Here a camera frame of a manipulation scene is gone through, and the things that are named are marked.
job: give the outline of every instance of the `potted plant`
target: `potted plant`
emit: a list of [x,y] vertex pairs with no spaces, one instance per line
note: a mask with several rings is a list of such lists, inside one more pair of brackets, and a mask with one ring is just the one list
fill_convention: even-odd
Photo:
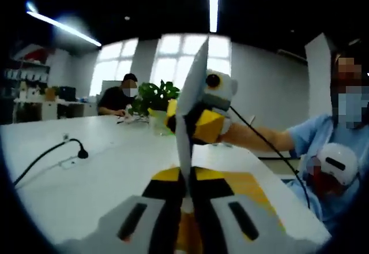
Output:
[[57,86],[40,88],[40,95],[44,95],[46,101],[55,101],[57,96],[59,96],[59,92],[60,89]]
[[138,87],[138,97],[133,101],[132,107],[128,109],[129,114],[140,117],[150,116],[150,124],[155,132],[164,133],[167,130],[164,125],[170,99],[177,99],[179,88],[172,82],[161,80],[160,86],[152,83],[143,83]]

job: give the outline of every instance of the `window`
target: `window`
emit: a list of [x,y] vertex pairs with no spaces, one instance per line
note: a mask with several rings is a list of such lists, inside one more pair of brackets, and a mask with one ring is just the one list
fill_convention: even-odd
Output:
[[[159,85],[160,80],[172,81],[182,89],[194,57],[206,35],[165,35],[161,38],[150,82]],[[228,38],[210,35],[208,69],[231,74],[231,42]]]
[[90,96],[101,93],[103,81],[123,80],[130,73],[138,39],[130,39],[104,46],[93,70]]

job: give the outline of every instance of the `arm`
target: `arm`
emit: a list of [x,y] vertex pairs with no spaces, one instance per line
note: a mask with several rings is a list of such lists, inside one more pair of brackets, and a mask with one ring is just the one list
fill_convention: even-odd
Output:
[[101,115],[115,115],[116,114],[116,111],[113,111],[113,110],[109,110],[108,108],[105,108],[105,107],[99,107],[99,114]]
[[[256,131],[263,135],[278,151],[294,149],[294,143],[288,131],[278,132],[267,128],[256,128]],[[239,123],[233,123],[228,132],[220,137],[220,140],[251,150],[273,151],[254,131]]]
[[110,89],[107,89],[99,102],[99,114],[100,115],[115,115],[116,111],[109,109],[111,106],[112,93]]
[[[283,132],[262,127],[255,129],[278,151],[294,151],[297,156],[301,156],[306,154],[325,118],[326,115],[311,118]],[[220,136],[220,141],[256,151],[273,151],[254,131],[246,125],[238,123],[233,123],[228,132]]]

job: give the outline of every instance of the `glass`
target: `glass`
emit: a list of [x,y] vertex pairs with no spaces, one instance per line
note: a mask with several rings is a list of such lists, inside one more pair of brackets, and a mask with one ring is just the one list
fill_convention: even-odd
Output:
[[168,136],[171,134],[171,131],[164,123],[166,117],[166,111],[155,111],[154,116],[150,115],[149,126],[153,130],[155,136]]
[[208,69],[231,75],[231,63],[227,59],[208,59]]
[[167,35],[161,38],[159,53],[176,54],[179,52],[180,35]]
[[122,61],[119,63],[115,73],[115,80],[122,81],[124,76],[131,71],[132,61]]
[[132,57],[136,51],[138,39],[130,39],[124,42],[122,57]]
[[194,61],[194,56],[179,58],[178,66],[175,72],[175,77],[174,77],[174,82],[173,82],[174,86],[178,87],[179,89],[183,88],[183,85],[185,84],[186,77],[190,71],[193,61]]
[[95,66],[89,96],[96,96],[101,93],[104,80],[114,80],[117,66],[118,61],[101,62]]
[[177,60],[173,58],[162,58],[156,62],[153,80],[152,82],[156,85],[160,85],[160,81],[173,81],[175,67]]
[[209,38],[209,57],[228,58],[231,44],[228,38],[221,36],[210,36]]
[[186,55],[196,55],[205,39],[206,36],[204,35],[186,35],[184,37],[183,53]]
[[122,42],[117,42],[104,46],[100,51],[99,60],[118,58],[122,45]]

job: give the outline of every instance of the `face mask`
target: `face mask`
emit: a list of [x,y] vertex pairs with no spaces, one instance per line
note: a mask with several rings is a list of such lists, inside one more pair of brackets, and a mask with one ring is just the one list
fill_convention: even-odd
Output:
[[338,121],[354,128],[362,121],[362,113],[368,103],[368,88],[347,87],[345,94],[338,94]]
[[123,93],[128,97],[135,97],[138,94],[138,88],[124,88]]

